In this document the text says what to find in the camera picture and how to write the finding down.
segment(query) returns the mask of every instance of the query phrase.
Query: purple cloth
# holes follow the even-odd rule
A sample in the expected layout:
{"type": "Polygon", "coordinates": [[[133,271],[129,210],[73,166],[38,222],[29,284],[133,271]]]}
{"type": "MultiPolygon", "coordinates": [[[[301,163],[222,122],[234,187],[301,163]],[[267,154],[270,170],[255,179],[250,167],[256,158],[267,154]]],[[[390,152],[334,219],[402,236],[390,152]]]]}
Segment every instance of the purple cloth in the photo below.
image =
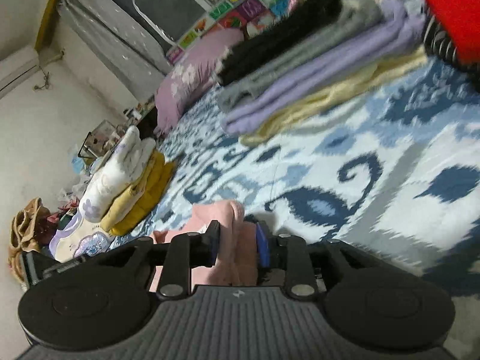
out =
{"type": "Polygon", "coordinates": [[[73,233],[77,229],[81,221],[82,214],[80,214],[80,210],[77,210],[77,213],[70,219],[68,225],[66,225],[63,230],[57,230],[49,244],[49,249],[52,256],[55,256],[55,252],[57,251],[57,246],[60,240],[62,238],[68,237],[71,233],[73,233]]]}
{"type": "Polygon", "coordinates": [[[275,111],[302,99],[312,89],[332,83],[382,57],[404,54],[416,47],[423,16],[408,16],[399,0],[383,0],[384,23],[297,67],[271,85],[255,102],[234,108],[222,121],[227,134],[254,132],[275,111]]]}

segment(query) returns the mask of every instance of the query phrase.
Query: floral pillow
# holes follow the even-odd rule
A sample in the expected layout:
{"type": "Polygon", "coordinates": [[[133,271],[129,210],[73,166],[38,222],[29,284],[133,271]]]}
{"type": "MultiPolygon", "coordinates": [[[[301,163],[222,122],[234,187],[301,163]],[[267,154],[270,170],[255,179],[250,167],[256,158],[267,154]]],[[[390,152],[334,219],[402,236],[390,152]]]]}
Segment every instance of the floral pillow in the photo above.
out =
{"type": "Polygon", "coordinates": [[[185,109],[214,84],[211,75],[218,60],[241,41],[242,31],[226,28],[207,34],[185,53],[162,81],[155,96],[158,110],[155,133],[168,133],[177,125],[185,109]]]}

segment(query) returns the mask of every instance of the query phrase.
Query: gray ribbed plate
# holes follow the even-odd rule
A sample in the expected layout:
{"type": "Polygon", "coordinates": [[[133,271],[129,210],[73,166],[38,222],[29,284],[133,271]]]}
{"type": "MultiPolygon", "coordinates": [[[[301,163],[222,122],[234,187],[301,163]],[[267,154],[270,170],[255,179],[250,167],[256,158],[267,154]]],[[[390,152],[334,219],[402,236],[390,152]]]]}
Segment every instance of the gray ribbed plate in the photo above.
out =
{"type": "Polygon", "coordinates": [[[363,349],[338,335],[318,308],[277,287],[199,286],[162,303],[137,334],[90,352],[33,346],[21,360],[453,360],[441,348],[408,355],[363,349]]]}

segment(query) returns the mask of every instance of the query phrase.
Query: mattress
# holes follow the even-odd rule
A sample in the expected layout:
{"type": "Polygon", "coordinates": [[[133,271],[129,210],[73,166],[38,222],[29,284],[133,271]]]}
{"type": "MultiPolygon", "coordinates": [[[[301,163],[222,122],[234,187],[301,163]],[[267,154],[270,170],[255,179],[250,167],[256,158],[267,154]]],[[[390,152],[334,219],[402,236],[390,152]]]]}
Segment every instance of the mattress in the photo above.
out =
{"type": "Polygon", "coordinates": [[[193,204],[236,199],[274,234],[339,238],[435,282],[457,311],[445,346],[478,356],[480,94],[467,77],[432,58],[256,148],[222,131],[221,90],[160,145],[169,159],[183,155],[178,171],[159,205],[112,247],[181,227],[193,204]]]}

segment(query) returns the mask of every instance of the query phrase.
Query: pink towel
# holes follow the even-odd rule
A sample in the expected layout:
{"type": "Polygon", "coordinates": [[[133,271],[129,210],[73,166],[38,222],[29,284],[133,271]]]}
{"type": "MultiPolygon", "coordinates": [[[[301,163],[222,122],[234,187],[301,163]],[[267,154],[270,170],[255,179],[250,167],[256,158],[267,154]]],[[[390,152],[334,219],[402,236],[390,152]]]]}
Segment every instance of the pink towel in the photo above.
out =
{"type": "MultiPolygon", "coordinates": [[[[255,224],[243,221],[243,206],[235,200],[222,200],[212,204],[195,204],[191,218],[179,231],[154,231],[155,243],[170,242],[182,233],[206,229],[212,220],[220,223],[220,247],[217,262],[212,268],[191,270],[192,288],[196,284],[212,286],[255,286],[257,283],[257,247],[255,224]]],[[[157,289],[162,267],[157,267],[150,290],[157,289]]]]}

